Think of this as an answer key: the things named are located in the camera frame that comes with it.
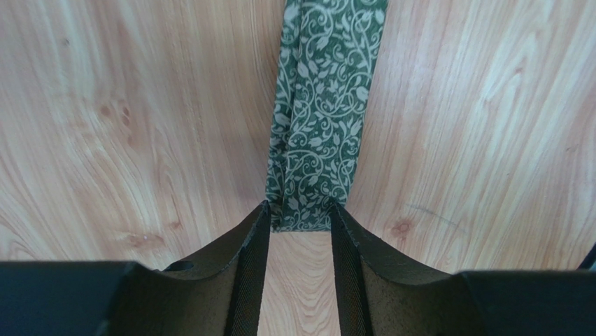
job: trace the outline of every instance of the black padded object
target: black padded object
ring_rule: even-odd
[[[596,335],[592,272],[449,275],[386,244],[341,205],[331,216],[342,335]]]
[[[0,262],[0,335],[256,335],[270,225],[264,202],[163,272]]]

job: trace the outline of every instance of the light wood grain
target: light wood grain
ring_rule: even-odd
[[[283,0],[0,1],[0,258],[161,268],[264,198]],[[390,1],[348,209],[441,270],[596,241],[596,2]],[[338,335],[329,235],[271,236],[261,335]]]
[[[260,335],[339,335],[331,235],[273,234]]]
[[[392,1],[348,210],[428,265],[596,241],[596,2]]]

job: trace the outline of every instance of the green fabric strip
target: green fabric strip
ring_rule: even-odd
[[[356,171],[387,0],[287,0],[267,171],[272,230],[331,229]]]

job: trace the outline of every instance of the leaf vine print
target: leaf vine print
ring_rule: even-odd
[[[272,228],[330,230],[352,186],[387,0],[287,0],[266,195]]]

